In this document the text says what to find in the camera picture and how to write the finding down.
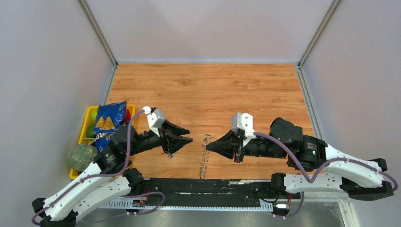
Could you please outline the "large metal keyring with clips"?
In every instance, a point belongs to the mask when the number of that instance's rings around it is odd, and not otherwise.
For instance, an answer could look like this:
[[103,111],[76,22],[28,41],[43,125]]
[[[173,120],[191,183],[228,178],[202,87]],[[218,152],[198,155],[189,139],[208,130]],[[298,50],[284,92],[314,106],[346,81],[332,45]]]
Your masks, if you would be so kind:
[[203,138],[203,154],[202,154],[202,163],[199,171],[199,178],[202,179],[206,175],[206,169],[207,169],[207,163],[208,163],[208,158],[209,158],[209,151],[207,151],[206,146],[209,144],[210,139],[212,136],[210,134],[204,134]]

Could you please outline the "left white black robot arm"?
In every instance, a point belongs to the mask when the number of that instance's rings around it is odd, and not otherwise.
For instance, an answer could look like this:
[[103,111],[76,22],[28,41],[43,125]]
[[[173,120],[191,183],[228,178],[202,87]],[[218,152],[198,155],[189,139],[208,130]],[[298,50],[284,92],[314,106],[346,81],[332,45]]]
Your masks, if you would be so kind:
[[108,201],[131,193],[144,192],[142,174],[129,168],[132,155],[161,147],[172,155],[191,143],[188,129],[168,120],[150,117],[149,131],[137,133],[131,123],[123,124],[111,136],[111,142],[59,192],[32,202],[32,223],[40,227],[73,227],[87,214]]

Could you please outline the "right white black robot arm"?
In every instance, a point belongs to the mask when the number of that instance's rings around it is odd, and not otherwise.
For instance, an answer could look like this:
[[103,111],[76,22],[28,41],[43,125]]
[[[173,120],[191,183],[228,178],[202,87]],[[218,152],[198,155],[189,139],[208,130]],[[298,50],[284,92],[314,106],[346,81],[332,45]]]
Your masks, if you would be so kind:
[[375,201],[393,196],[398,189],[387,174],[382,158],[362,160],[339,151],[324,140],[304,135],[303,129],[276,118],[269,133],[256,132],[252,117],[238,114],[231,130],[208,144],[207,151],[241,163],[245,156],[284,158],[298,175],[275,173],[270,191],[275,197],[302,192],[340,192],[360,201]]

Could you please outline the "blue chips bag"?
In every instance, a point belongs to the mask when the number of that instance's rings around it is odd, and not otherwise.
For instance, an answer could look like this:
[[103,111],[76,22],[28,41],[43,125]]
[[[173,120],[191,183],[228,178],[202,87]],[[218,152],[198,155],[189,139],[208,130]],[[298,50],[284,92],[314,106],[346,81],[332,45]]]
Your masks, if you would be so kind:
[[126,101],[98,107],[93,132],[95,135],[94,146],[99,153],[109,145],[112,134],[125,119],[126,110]]

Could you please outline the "green apple upper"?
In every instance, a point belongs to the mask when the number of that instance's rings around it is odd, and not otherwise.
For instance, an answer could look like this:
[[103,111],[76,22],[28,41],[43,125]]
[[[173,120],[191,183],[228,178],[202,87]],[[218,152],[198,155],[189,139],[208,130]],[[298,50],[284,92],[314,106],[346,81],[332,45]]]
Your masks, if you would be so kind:
[[92,123],[95,123],[95,122],[96,122],[97,111],[98,111],[98,109],[92,109],[92,110],[90,111],[90,119],[91,119],[91,122],[92,122]]

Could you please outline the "green apple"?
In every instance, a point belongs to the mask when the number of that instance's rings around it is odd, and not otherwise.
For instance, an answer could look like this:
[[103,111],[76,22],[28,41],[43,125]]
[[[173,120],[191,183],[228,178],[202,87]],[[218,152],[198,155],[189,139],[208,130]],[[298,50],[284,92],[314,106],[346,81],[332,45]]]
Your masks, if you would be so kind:
[[87,138],[95,138],[96,137],[96,133],[94,132],[95,129],[95,125],[91,124],[87,127],[86,129],[86,137]]
[[92,122],[92,123],[95,123],[95,122],[96,122],[97,111],[98,111],[98,109],[92,109],[92,110],[90,111],[90,119],[91,119],[91,122]]

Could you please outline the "green apple lower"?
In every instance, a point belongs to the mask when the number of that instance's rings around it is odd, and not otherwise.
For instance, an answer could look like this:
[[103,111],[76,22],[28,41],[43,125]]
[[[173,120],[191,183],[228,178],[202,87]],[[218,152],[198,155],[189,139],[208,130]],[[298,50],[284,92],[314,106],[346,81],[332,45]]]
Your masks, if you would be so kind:
[[96,133],[94,132],[95,129],[95,125],[91,124],[87,127],[86,129],[86,137],[87,138],[95,138],[96,137]]

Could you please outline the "green netted melon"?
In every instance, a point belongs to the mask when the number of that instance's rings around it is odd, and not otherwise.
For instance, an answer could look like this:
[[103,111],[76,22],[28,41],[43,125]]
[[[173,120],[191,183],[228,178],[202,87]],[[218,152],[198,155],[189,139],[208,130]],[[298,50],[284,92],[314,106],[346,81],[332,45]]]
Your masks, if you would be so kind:
[[89,144],[77,144],[68,151],[67,163],[70,168],[82,172],[97,155],[96,147]]

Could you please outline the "yellow plastic tray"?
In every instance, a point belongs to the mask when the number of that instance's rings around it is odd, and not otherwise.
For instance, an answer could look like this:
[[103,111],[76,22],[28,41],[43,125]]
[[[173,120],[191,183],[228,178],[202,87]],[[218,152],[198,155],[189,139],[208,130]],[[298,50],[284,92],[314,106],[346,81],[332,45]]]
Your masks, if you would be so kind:
[[[87,135],[87,129],[90,125],[94,124],[94,121],[92,120],[92,112],[97,111],[99,108],[99,106],[90,106],[85,114],[85,118],[83,121],[83,125],[81,128],[81,132],[80,132],[80,136],[78,138],[78,144],[91,144],[91,140],[92,138],[86,137]],[[131,113],[131,117],[136,113],[136,106],[135,105],[131,105],[131,104],[127,104],[127,110],[129,110],[129,112]],[[132,125],[134,126],[135,129],[137,129],[138,127],[138,122],[139,122],[139,118],[136,118]],[[69,178],[71,180],[74,180],[78,177],[79,175],[79,171],[75,170],[73,168],[70,169],[70,173],[69,173]]]

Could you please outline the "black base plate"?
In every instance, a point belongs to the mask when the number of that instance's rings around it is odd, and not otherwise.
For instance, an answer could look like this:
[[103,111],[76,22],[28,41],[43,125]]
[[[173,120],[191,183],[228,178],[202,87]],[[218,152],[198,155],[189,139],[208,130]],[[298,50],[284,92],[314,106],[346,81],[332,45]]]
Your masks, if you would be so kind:
[[148,205],[163,206],[256,208],[261,202],[287,200],[289,193],[275,192],[269,181],[149,178],[133,187],[129,196],[150,193]]

